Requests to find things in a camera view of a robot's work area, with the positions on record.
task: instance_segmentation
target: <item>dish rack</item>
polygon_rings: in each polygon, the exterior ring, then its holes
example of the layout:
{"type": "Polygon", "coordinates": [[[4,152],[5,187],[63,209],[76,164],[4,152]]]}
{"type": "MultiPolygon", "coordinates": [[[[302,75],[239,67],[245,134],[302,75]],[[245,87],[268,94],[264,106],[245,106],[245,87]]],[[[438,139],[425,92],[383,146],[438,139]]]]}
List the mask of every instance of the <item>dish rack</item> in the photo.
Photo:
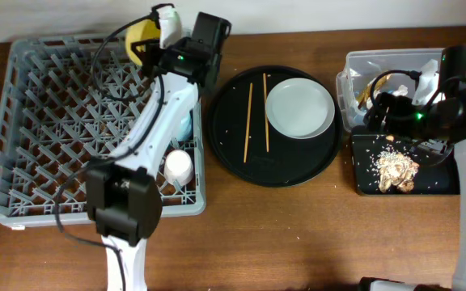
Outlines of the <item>dish rack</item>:
{"type": "MultiPolygon", "coordinates": [[[[52,226],[55,191],[91,156],[107,156],[142,112],[150,88],[141,68],[129,61],[123,37],[100,55],[99,79],[122,103],[91,88],[91,58],[103,35],[17,40],[11,46],[0,103],[0,223],[12,229],[52,226]]],[[[193,137],[173,149],[193,157],[195,177],[179,187],[156,177],[162,217],[197,215],[205,208],[201,106],[192,110],[193,137]]],[[[64,224],[88,223],[86,189],[78,178],[61,198],[64,224]]]]}

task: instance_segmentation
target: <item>plastic container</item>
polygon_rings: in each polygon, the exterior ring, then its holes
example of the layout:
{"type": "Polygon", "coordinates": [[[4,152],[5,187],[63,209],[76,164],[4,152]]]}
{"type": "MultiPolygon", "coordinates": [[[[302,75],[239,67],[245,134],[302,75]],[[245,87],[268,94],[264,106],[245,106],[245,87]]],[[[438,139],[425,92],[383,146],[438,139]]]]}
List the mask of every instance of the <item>plastic container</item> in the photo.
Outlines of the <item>plastic container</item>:
{"type": "MultiPolygon", "coordinates": [[[[438,61],[442,48],[388,49],[352,52],[346,55],[345,69],[337,75],[337,99],[347,132],[363,125],[366,111],[358,109],[356,97],[368,83],[387,70],[420,70],[428,61],[438,61]]],[[[394,74],[381,91],[394,91],[399,85],[408,87],[408,97],[414,96],[414,81],[401,74],[394,74]]]]}
{"type": "MultiPolygon", "coordinates": [[[[0,104],[0,223],[13,229],[53,226],[53,197],[60,183],[92,155],[106,156],[141,114],[146,98],[122,103],[102,99],[91,89],[90,61],[104,35],[18,40],[11,46],[0,104]]],[[[146,78],[125,53],[122,37],[103,51],[101,82],[112,94],[145,89],[146,78]]],[[[205,208],[201,106],[190,119],[193,135],[172,140],[167,152],[184,150],[193,159],[193,181],[171,186],[156,183],[162,217],[196,215],[205,208]]],[[[61,220],[90,222],[82,180],[63,193],[61,220]]]]}

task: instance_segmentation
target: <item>wooden tabletop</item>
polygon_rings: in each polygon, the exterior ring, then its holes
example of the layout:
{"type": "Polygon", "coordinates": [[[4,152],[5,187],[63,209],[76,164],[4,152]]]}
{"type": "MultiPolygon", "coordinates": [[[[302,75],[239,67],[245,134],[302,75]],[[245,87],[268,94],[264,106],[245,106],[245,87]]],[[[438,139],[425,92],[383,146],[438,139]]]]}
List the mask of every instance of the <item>wooden tabletop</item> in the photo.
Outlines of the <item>wooden tabletop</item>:
{"type": "MultiPolygon", "coordinates": [[[[442,48],[466,27],[232,36],[220,83],[256,65],[308,72],[333,93],[351,51],[442,48]]],[[[0,96],[10,45],[0,44],[0,96]]],[[[164,218],[148,242],[150,289],[350,289],[362,276],[449,286],[459,246],[460,198],[363,197],[350,149],[294,188],[263,188],[228,172],[205,144],[207,207],[164,218]]],[[[93,225],[69,231],[98,240],[93,225]]],[[[103,249],[55,227],[0,225],[0,290],[104,290],[103,249]]]]}

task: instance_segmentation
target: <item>round black tray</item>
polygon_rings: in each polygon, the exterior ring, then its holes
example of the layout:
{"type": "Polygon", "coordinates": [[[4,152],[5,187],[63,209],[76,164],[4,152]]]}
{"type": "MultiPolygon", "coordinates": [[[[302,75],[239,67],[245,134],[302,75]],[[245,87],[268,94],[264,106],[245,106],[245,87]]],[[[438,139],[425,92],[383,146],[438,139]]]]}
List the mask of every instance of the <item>round black tray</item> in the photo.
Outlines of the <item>round black tray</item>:
{"type": "Polygon", "coordinates": [[[268,76],[267,94],[288,78],[309,78],[318,82],[309,74],[280,65],[256,67],[236,75],[221,88],[210,105],[207,132],[211,148],[227,169],[248,182],[266,187],[285,187],[307,182],[330,165],[341,147],[343,127],[337,102],[333,100],[336,108],[334,121],[318,137],[304,140],[289,138],[269,123],[267,153],[263,73],[268,76]],[[251,139],[247,162],[244,163],[251,82],[251,139]]]}

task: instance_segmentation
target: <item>small black tray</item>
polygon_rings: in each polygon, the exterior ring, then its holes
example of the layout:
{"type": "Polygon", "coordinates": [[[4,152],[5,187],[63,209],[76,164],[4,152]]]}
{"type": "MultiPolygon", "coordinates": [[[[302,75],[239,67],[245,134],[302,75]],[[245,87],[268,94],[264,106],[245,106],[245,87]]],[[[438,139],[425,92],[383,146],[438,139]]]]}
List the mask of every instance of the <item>small black tray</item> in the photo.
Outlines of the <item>small black tray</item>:
{"type": "Polygon", "coordinates": [[[458,169],[451,153],[443,162],[434,167],[423,167],[422,163],[432,163],[438,159],[429,150],[417,148],[413,156],[409,152],[411,143],[395,137],[394,141],[386,139],[386,134],[369,133],[364,126],[352,129],[352,155],[354,156],[355,180],[359,194],[364,195],[454,195],[460,194],[458,169]],[[388,145],[393,149],[407,154],[413,161],[420,163],[418,173],[414,176],[414,189],[403,194],[392,186],[386,193],[379,190],[379,174],[372,171],[371,158],[377,161],[377,155],[388,145]]]}
{"type": "Polygon", "coordinates": [[[244,71],[224,85],[215,96],[207,118],[209,143],[218,159],[234,174],[266,187],[304,183],[323,171],[341,147],[341,112],[334,99],[336,114],[330,127],[318,137],[298,140],[280,134],[269,123],[269,153],[265,150],[265,105],[263,73],[267,74],[267,94],[288,78],[312,76],[280,65],[244,71]],[[244,163],[244,142],[248,114],[249,84],[253,83],[248,158],[244,163]]]}

